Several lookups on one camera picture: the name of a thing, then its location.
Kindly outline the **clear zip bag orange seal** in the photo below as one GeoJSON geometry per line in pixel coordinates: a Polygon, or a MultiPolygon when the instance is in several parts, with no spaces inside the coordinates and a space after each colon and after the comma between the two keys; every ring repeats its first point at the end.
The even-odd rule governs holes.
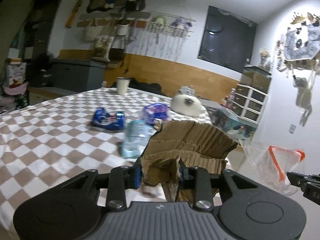
{"type": "Polygon", "coordinates": [[[250,140],[241,140],[246,160],[257,174],[257,182],[286,196],[295,194],[287,176],[288,172],[304,172],[305,153],[303,150],[286,149],[250,140]]]}

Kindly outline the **torn brown paper bag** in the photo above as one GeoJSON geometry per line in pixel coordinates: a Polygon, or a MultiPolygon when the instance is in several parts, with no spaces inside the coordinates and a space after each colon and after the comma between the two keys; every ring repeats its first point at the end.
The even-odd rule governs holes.
{"type": "Polygon", "coordinates": [[[171,121],[161,125],[150,139],[140,162],[144,184],[161,185],[169,202],[192,203],[193,190],[180,189],[178,180],[182,161],[186,167],[205,168],[220,174],[226,157],[236,149],[237,142],[211,124],[195,121],[171,121]]]}

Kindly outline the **teal plastic water bottle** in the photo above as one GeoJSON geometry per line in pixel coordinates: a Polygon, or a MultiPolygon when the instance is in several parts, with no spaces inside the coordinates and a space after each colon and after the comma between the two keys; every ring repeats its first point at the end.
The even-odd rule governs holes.
{"type": "Polygon", "coordinates": [[[120,155],[125,159],[136,159],[144,152],[149,139],[157,130],[146,124],[144,120],[131,121],[120,144],[120,155]]]}

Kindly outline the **crushed blue Pepsi can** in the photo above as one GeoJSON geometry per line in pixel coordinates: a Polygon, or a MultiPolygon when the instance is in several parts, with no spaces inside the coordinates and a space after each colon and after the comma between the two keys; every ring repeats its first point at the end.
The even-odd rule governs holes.
{"type": "Polygon", "coordinates": [[[125,128],[125,114],[118,111],[115,114],[110,114],[104,108],[99,108],[95,111],[92,118],[92,125],[110,131],[121,131],[125,128]]]}

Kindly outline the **purple floral snack bag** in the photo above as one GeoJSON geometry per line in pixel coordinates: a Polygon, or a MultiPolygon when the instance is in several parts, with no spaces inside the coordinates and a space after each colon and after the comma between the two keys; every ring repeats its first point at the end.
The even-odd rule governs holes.
{"type": "Polygon", "coordinates": [[[145,106],[142,110],[142,120],[147,125],[154,125],[156,120],[167,120],[169,117],[170,108],[165,103],[153,103],[145,106]]]}

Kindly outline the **colourful teal toy box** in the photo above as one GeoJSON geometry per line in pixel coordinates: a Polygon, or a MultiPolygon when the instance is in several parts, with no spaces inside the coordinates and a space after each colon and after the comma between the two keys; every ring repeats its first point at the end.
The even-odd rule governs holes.
{"type": "Polygon", "coordinates": [[[239,118],[225,107],[206,107],[213,126],[228,134],[234,140],[252,139],[258,125],[239,118]]]}

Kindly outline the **white drawer unit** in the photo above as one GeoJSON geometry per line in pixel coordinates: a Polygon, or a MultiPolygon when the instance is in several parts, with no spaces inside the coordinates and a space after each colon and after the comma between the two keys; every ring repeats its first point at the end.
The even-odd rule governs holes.
{"type": "Polygon", "coordinates": [[[239,118],[258,124],[267,99],[266,93],[247,85],[237,84],[231,110],[239,118]]]}

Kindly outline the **white tumbler cup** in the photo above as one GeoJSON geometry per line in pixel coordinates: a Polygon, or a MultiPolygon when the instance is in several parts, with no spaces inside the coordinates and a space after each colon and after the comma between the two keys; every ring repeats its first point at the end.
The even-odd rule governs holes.
{"type": "Polygon", "coordinates": [[[129,84],[130,84],[130,79],[125,77],[118,77],[117,78],[117,94],[126,95],[129,84]]]}

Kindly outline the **glass terrarium tank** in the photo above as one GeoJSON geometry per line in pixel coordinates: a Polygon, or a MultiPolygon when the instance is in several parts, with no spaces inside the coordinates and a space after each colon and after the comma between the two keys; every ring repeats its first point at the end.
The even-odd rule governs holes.
{"type": "Polygon", "coordinates": [[[271,82],[271,73],[257,66],[244,67],[240,83],[267,93],[271,82]]]}

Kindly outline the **grey storage box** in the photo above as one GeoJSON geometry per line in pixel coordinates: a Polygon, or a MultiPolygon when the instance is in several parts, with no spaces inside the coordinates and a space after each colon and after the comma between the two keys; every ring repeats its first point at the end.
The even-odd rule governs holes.
{"type": "Polygon", "coordinates": [[[73,92],[98,89],[104,80],[106,66],[84,60],[53,59],[52,83],[54,87],[73,92]]]}

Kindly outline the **dark window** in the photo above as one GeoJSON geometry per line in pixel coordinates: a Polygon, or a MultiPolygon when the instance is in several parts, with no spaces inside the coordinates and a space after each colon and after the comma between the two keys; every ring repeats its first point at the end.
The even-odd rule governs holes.
{"type": "Polygon", "coordinates": [[[198,58],[242,73],[252,56],[257,24],[210,6],[198,58]]]}

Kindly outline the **red white snack bag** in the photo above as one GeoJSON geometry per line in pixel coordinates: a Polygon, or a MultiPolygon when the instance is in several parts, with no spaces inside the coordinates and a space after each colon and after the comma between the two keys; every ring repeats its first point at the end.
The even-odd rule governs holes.
{"type": "Polygon", "coordinates": [[[6,66],[6,77],[9,88],[15,88],[25,83],[27,64],[22,59],[9,59],[6,66]]]}

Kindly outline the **white wall tapestry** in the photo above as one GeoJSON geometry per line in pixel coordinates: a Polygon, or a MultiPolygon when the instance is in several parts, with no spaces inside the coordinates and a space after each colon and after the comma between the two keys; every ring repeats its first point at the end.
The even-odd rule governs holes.
{"type": "Polygon", "coordinates": [[[319,16],[295,12],[277,43],[276,55],[279,64],[300,62],[303,68],[308,61],[319,60],[319,16]]]}

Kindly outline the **white macrame wall hanging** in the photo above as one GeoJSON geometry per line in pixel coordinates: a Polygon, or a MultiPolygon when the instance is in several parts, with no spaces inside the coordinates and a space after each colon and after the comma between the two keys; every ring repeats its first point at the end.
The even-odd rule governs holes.
{"type": "Polygon", "coordinates": [[[178,61],[195,20],[161,12],[129,18],[125,53],[178,61]]]}

